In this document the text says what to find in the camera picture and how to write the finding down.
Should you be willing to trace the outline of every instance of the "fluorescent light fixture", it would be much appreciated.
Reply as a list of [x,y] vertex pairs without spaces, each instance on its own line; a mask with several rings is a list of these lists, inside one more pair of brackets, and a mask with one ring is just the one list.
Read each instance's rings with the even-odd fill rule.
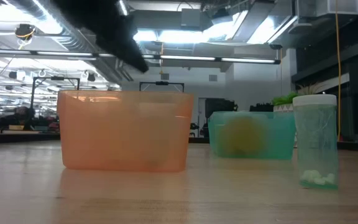
[[233,27],[232,29],[226,34],[226,40],[231,40],[234,35],[237,33],[237,31],[239,30],[242,22],[244,21],[244,19],[246,18],[248,14],[248,10],[242,11],[240,13],[236,13],[233,15]]
[[[31,93],[0,93],[0,96],[31,97]],[[34,94],[34,96],[57,97],[57,94]]]
[[135,41],[157,41],[154,30],[138,30],[134,35]]
[[54,86],[48,86],[47,89],[52,90],[52,91],[60,91],[59,88],[54,87]]
[[69,57],[92,57],[91,53],[77,52],[38,52],[39,55],[69,56]]
[[280,37],[284,31],[286,31],[296,20],[298,19],[298,16],[294,16],[285,26],[283,26],[272,38],[270,38],[267,42],[272,43],[274,40],[276,40],[278,37]]
[[201,31],[185,30],[165,30],[158,37],[158,40],[173,44],[197,44],[207,41]]
[[112,54],[99,54],[99,57],[114,57]]
[[197,57],[197,56],[179,56],[179,55],[161,55],[161,59],[177,59],[177,60],[206,60],[214,61],[214,57]]
[[125,16],[128,16],[128,10],[127,8],[125,7],[125,4],[124,4],[124,1],[123,0],[119,0],[119,6],[122,10],[122,13],[125,15]]
[[130,5],[135,10],[149,10],[153,11],[158,9],[159,11],[175,11],[180,12],[182,9],[200,9],[201,3],[188,1],[187,3],[182,3],[179,5],[179,1],[141,1],[141,0],[131,0]]
[[275,60],[252,59],[252,58],[222,58],[222,62],[275,63]]
[[0,50],[0,54],[17,54],[17,55],[29,55],[31,52],[28,50]]
[[255,30],[254,34],[252,34],[251,38],[247,41],[247,44],[264,44],[274,33],[274,21],[268,16]]
[[143,58],[146,58],[146,59],[153,59],[154,58],[154,55],[143,55]]
[[97,60],[97,58],[68,57],[68,60]]

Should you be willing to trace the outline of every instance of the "ceiling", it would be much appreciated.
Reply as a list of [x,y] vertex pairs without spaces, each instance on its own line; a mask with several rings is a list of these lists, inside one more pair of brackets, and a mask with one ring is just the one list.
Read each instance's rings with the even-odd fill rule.
[[[18,0],[4,0],[4,2],[20,2]],[[101,52],[95,44],[95,35],[86,30],[75,29],[72,24],[67,23],[48,1],[39,0],[45,8],[47,16],[36,17],[36,14],[20,10],[14,6],[0,5],[0,49],[8,50],[36,50],[53,52]],[[139,41],[139,47],[144,54],[164,54],[164,55],[192,55],[203,57],[237,57],[237,58],[262,58],[279,59],[278,52],[272,50],[266,42],[273,34],[278,33],[290,18],[294,16],[294,6],[292,0],[280,1],[259,1],[259,0],[192,0],[190,2],[180,1],[143,1],[127,0],[124,4],[129,12],[134,16],[135,25],[139,30],[152,30],[156,36],[161,37],[165,30],[183,30],[182,26],[183,9],[200,9],[201,19],[199,30],[207,29],[209,34],[220,32],[222,36],[216,35],[208,37],[208,42],[185,42],[164,44],[154,41]],[[219,27],[213,30],[211,18],[218,9],[226,7],[233,21],[229,27]],[[288,33],[293,27],[290,24],[282,35],[274,40],[273,44],[281,44],[284,47],[301,47],[315,43],[334,32],[334,21],[332,14],[323,16],[302,16],[295,10],[302,20],[299,22],[309,22],[313,25],[313,32],[292,35]],[[341,15],[341,26],[346,25],[356,15]],[[15,29],[19,24],[33,24],[38,29],[31,42],[19,41],[14,35]],[[233,33],[233,38],[227,38],[229,33]],[[67,42],[74,41],[75,47],[71,48]],[[80,78],[81,86],[84,89],[106,90],[118,88],[124,82],[131,82],[138,78],[138,75],[131,75],[131,69],[124,66],[116,58],[89,58],[89,60],[78,60],[73,57],[44,56],[36,57],[29,55],[30,58],[19,58],[21,56],[8,54],[0,55],[0,92],[15,93],[5,94],[3,100],[12,101],[17,98],[16,94],[22,94],[24,101],[27,102],[31,92],[32,76],[38,76],[45,72],[46,77],[62,76],[66,78]],[[220,68],[225,72],[230,63],[224,62],[199,62],[191,60],[148,60],[151,67],[183,67],[183,68]],[[19,71],[23,76],[21,80],[9,78],[11,71]],[[95,74],[95,81],[89,82],[87,76]],[[72,89],[73,84],[69,80],[63,82],[48,80],[41,84],[36,90],[37,98],[40,100],[55,95],[52,89]]]

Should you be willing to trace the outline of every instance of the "yellow cable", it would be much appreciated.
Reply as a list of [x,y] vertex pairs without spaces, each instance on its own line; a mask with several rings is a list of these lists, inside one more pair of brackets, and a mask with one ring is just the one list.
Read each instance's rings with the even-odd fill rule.
[[28,37],[30,35],[32,35],[35,32],[35,29],[31,31],[31,33],[26,34],[26,35],[16,35],[16,37]]
[[19,50],[22,50],[24,46],[25,46],[25,45],[20,45]]
[[338,0],[336,0],[335,5],[335,23],[336,23],[336,48],[338,54],[338,70],[339,70],[339,84],[338,84],[338,141],[341,138],[341,76],[342,76],[342,67],[341,67],[341,49],[339,48],[339,23],[338,23]]
[[280,83],[281,83],[281,95],[283,95],[283,49],[280,49]]

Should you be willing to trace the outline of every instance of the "translucent orange bin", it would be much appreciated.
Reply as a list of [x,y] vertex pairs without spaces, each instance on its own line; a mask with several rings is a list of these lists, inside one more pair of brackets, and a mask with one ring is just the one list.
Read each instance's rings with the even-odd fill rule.
[[63,164],[69,169],[185,169],[193,96],[146,91],[60,91]]

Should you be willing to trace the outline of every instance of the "table surface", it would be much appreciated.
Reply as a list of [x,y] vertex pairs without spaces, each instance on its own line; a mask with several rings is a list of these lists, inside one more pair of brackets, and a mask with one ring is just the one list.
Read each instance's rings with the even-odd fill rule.
[[0,223],[358,223],[358,152],[339,190],[298,185],[296,161],[220,159],[190,144],[179,173],[67,170],[60,142],[0,144]]

